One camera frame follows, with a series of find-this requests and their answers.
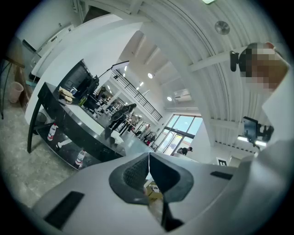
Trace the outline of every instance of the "pink trash bin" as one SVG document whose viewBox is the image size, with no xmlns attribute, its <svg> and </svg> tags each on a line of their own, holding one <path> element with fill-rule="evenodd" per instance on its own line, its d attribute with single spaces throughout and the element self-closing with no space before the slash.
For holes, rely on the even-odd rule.
<svg viewBox="0 0 294 235">
<path fill-rule="evenodd" d="M 23 91 L 23 86 L 18 82 L 12 82 L 9 91 L 9 101 L 15 104 L 18 101 L 20 94 Z"/>
</svg>

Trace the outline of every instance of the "railing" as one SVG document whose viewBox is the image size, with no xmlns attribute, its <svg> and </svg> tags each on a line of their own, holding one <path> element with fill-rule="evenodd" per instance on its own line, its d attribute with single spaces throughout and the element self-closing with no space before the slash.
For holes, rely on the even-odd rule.
<svg viewBox="0 0 294 235">
<path fill-rule="evenodd" d="M 145 97 L 137 91 L 137 89 L 126 79 L 118 70 L 112 71 L 111 75 L 113 78 L 120 83 L 130 95 L 134 97 L 157 121 L 159 121 L 162 116 L 157 112 L 157 110 L 145 99 Z"/>
</svg>

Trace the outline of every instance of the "white bottle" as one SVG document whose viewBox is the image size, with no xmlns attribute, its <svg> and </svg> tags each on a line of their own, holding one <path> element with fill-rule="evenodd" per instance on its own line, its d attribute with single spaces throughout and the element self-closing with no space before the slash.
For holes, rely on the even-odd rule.
<svg viewBox="0 0 294 235">
<path fill-rule="evenodd" d="M 49 141 L 52 141 L 52 140 L 53 140 L 53 136 L 54 136 L 54 134 L 55 134 L 55 132 L 56 132 L 56 128 L 57 128 L 57 126 L 56 126 L 56 124 L 54 123 L 54 124 L 51 126 L 50 131 L 49 131 L 49 134 L 48 134 L 48 137 L 47 137 L 47 139 L 48 139 Z"/>
<path fill-rule="evenodd" d="M 83 161 L 85 155 L 86 155 L 86 153 L 85 153 L 84 150 L 82 150 L 81 152 L 79 152 L 79 155 L 78 155 L 77 159 L 75 160 L 75 164 L 77 164 L 77 165 L 82 164 L 82 161 Z"/>
</svg>

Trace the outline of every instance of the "concrete floor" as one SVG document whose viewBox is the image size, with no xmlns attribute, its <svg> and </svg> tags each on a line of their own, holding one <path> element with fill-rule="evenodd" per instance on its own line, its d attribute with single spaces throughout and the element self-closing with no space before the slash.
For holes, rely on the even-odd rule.
<svg viewBox="0 0 294 235">
<path fill-rule="evenodd" d="M 1 77 L 1 98 L 7 71 Z M 32 207 L 47 191 L 77 171 L 58 158 L 38 135 L 33 135 L 32 152 L 27 152 L 29 125 L 20 104 L 8 101 L 13 80 L 11 68 L 4 98 L 4 120 L 0 119 L 0 169 L 11 195 Z M 125 132 L 122 139 L 127 155 L 152 151 L 133 133 Z"/>
</svg>

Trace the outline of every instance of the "gray floor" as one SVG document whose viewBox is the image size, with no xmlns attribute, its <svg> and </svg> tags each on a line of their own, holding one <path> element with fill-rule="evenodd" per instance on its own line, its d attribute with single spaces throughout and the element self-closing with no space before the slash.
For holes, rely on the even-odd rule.
<svg viewBox="0 0 294 235">
<path fill-rule="evenodd" d="M 7 70 L 1 77 L 1 96 Z M 7 81 L 4 98 L 4 120 L 0 118 L 0 166 L 1 173 L 12 196 L 28 207 L 77 171 L 58 158 L 43 140 L 33 136 L 32 153 L 27 152 L 28 124 L 20 104 L 8 101 L 9 85 L 13 81 L 13 69 Z M 122 136 L 127 155 L 150 152 L 151 148 L 133 133 Z"/>
</svg>

